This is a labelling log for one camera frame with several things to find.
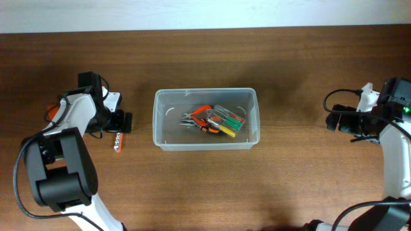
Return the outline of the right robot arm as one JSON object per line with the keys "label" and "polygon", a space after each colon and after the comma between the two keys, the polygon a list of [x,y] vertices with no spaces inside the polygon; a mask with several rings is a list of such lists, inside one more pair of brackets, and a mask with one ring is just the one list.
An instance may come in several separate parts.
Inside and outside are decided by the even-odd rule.
{"label": "right robot arm", "polygon": [[381,91],[367,83],[354,94],[360,98],[357,107],[323,105],[326,125],[353,135],[353,142],[381,146],[383,198],[347,208],[332,224],[314,219],[303,230],[410,230],[410,80],[391,78]]}

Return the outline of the orange socket bit rail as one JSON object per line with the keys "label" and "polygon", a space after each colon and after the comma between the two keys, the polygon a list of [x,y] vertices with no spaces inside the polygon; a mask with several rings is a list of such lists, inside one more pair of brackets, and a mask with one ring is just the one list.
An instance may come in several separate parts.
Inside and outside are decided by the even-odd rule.
{"label": "orange socket bit rail", "polygon": [[123,149],[123,133],[116,134],[116,139],[114,141],[113,149],[116,153],[120,153],[121,150]]}

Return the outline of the orange-black long nose pliers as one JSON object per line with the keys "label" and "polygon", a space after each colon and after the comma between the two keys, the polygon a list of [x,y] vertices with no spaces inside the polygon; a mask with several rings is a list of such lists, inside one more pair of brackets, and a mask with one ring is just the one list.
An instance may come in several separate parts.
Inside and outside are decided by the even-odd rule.
{"label": "orange-black long nose pliers", "polygon": [[218,130],[216,128],[214,128],[213,126],[211,126],[210,124],[206,123],[205,126],[200,125],[199,123],[197,123],[195,120],[193,119],[181,119],[179,121],[180,125],[184,125],[184,126],[192,126],[192,127],[197,127],[199,128],[202,132],[208,133],[208,134],[212,134],[212,135],[225,135],[224,132],[222,132],[221,130]]}

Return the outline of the precision screwdriver set case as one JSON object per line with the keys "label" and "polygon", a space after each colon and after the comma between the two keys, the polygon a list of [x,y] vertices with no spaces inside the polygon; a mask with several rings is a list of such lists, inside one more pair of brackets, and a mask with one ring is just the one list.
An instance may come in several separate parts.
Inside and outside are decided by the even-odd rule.
{"label": "precision screwdriver set case", "polygon": [[220,105],[216,105],[207,111],[207,122],[226,135],[235,138],[245,124],[245,119]]}

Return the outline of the small red-handled pliers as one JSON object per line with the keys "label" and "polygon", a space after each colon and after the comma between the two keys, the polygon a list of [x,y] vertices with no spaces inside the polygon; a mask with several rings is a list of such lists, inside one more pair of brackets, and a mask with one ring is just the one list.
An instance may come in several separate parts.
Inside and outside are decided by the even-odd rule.
{"label": "small red-handled pliers", "polygon": [[208,123],[206,119],[207,117],[206,113],[208,110],[211,110],[211,109],[212,109],[212,106],[203,105],[192,112],[184,113],[182,116],[182,119],[193,119],[200,125],[205,126],[206,123]]}

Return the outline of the orange scraper wooden handle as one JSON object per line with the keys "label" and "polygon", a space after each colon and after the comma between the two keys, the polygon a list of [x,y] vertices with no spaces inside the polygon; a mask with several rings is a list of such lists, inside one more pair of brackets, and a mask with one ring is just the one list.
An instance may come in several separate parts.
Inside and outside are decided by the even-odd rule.
{"label": "orange scraper wooden handle", "polygon": [[47,111],[46,111],[46,120],[51,121],[56,116],[59,108],[60,108],[60,106],[57,105],[57,104],[48,105],[46,107],[46,109],[47,109]]}

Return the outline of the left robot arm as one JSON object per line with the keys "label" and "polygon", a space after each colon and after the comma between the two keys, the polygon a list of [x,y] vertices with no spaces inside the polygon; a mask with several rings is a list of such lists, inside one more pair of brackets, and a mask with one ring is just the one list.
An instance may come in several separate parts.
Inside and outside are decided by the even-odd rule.
{"label": "left robot arm", "polygon": [[114,150],[121,151],[123,135],[132,131],[132,113],[118,106],[122,96],[111,92],[106,79],[92,71],[78,75],[77,88],[59,95],[48,109],[48,126],[23,140],[17,160],[23,160],[35,202],[54,213],[35,215],[19,196],[18,165],[13,167],[17,204],[34,219],[70,218],[82,230],[125,230],[98,195],[98,175],[83,136],[113,133]]}

